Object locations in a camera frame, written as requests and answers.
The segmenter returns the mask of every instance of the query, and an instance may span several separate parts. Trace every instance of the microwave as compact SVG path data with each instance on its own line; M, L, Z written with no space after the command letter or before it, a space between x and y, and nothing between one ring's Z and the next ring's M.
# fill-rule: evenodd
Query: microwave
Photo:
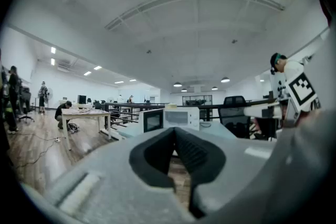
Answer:
M186 127L200 130L199 108L175 108L163 110L163 127Z

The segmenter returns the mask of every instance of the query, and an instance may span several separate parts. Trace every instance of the black cap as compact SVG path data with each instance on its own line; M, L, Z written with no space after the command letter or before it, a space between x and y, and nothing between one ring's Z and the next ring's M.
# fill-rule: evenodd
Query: black cap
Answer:
M275 72L277 72L277 68L275 67L275 59L277 58L278 56L278 53L276 52L275 54L272 55L271 57L271 60L270 60L270 63L271 63L271 66L274 68Z

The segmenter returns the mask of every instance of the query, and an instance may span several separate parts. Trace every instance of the desk leg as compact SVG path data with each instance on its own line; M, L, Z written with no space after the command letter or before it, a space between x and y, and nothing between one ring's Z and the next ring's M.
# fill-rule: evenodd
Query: desk leg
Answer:
M97 117L97 121L98 121L98 133L100 133L100 117Z
M111 134L111 115L107 116L107 131L109 133L109 139L112 139L112 134Z
M64 116L62 116L62 122L63 122L63 136L67 140L68 150L71 150L69 136L68 136L67 119Z

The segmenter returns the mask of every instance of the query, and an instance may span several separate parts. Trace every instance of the computer monitor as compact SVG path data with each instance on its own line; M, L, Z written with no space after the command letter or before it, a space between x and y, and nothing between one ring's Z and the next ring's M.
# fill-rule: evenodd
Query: computer monitor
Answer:
M77 98L77 103L86 104L86 95L79 95Z
M143 132L163 128L163 110L149 110L143 114Z

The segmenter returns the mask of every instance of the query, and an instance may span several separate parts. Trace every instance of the white sleeve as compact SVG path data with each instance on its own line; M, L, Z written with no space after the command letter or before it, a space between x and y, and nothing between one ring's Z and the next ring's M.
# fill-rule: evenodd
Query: white sleeve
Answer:
M284 74L286 80L289 80L298 73L302 73L305 70L302 64L296 61L288 61L284 68Z

